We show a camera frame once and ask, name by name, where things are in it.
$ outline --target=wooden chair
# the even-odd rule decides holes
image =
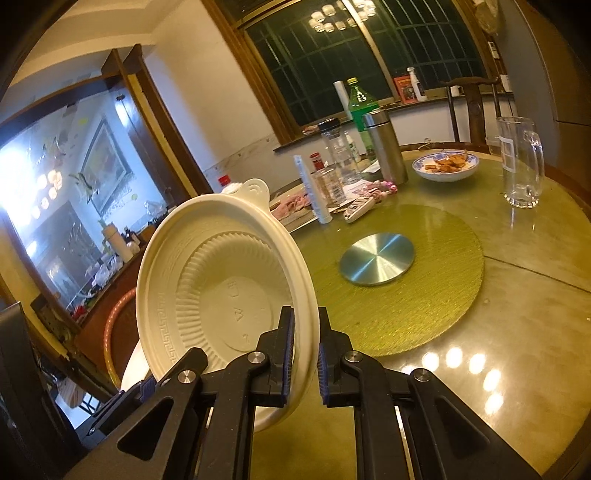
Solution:
[[[466,103],[468,105],[468,124],[470,126],[470,142],[476,145],[486,145],[486,131],[484,123],[484,106],[482,105],[482,94],[479,85],[490,85],[492,87],[492,97],[495,103],[495,112],[497,117],[501,116],[501,106],[496,92],[496,86],[500,79],[485,79],[482,77],[462,77],[454,79],[451,82],[442,82],[447,90],[447,101],[449,103],[449,113],[452,117],[453,138],[456,142],[460,141],[460,133],[457,129],[456,111],[453,107],[452,87],[460,86],[464,90]]]

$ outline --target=clear plastic bottle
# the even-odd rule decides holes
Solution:
[[[318,124],[322,138],[326,144],[334,163],[338,168],[343,185],[350,185],[361,179],[357,162],[351,150],[345,134],[341,131],[338,118],[329,118]]]
[[[339,181],[339,175],[337,174],[333,166],[325,167],[322,162],[322,157],[318,152],[310,155],[312,163],[316,171],[312,174],[312,177],[318,182],[318,186],[322,195],[326,198],[326,201],[334,205],[340,205],[347,200],[343,187]]]

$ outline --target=window frame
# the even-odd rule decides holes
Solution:
[[[254,91],[256,98],[259,100],[265,115],[267,116],[269,123],[273,128],[275,136],[279,140],[281,145],[286,145],[294,140],[303,137],[301,132],[305,125],[298,125],[287,106],[283,95],[281,94],[279,87],[277,86],[271,72],[267,68],[267,65],[263,61],[258,49],[250,36],[246,32],[246,29],[255,23],[264,20],[266,17],[273,15],[274,13],[282,10],[286,7],[290,7],[301,0],[269,0],[265,5],[252,11],[250,14],[244,16],[238,21],[230,22],[227,16],[222,11],[216,0],[202,0],[206,11],[211,16],[213,22],[216,24],[222,37],[226,41],[230,51],[234,55],[234,58],[238,62],[245,75],[250,87]],[[490,38],[484,33],[479,26],[476,17],[474,15],[473,5],[470,0],[452,0],[453,5],[456,7],[461,19],[466,25],[468,32],[476,46],[480,60],[485,68],[486,75],[489,78],[498,77],[501,72],[499,67],[492,57],[492,54],[488,47],[488,40]],[[382,74],[388,86],[392,92],[392,97],[386,99],[386,103],[389,100],[398,101],[400,97],[394,87],[392,81],[392,75],[389,73],[388,68],[379,52],[374,39],[370,32],[367,30],[363,22],[359,20],[357,13],[352,8],[349,13],[357,20],[362,36],[372,54],[378,61]],[[338,112],[336,116],[344,117],[344,112]]]

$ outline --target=red cap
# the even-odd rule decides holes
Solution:
[[[226,185],[229,185],[232,183],[232,181],[230,180],[230,177],[228,175],[224,175],[223,177],[219,177],[218,182],[220,183],[220,185],[222,187],[225,187]]]
[[[316,170],[322,170],[324,168],[324,164],[322,163],[322,157],[318,152],[312,153],[312,155],[310,155],[310,158],[312,159],[312,163],[314,164],[314,168]]]

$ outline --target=metal screw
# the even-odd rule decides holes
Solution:
[[[250,352],[246,358],[252,364],[261,364],[265,361],[265,354],[263,352]]]
[[[351,362],[352,364],[360,362],[362,358],[363,354],[361,352],[358,352],[357,350],[351,350],[345,354],[345,360]]]
[[[192,370],[183,370],[178,374],[178,381],[181,383],[193,383],[197,378],[195,372]]]
[[[428,382],[431,380],[431,372],[424,368],[417,368],[413,372],[413,377],[419,380],[419,382]]]

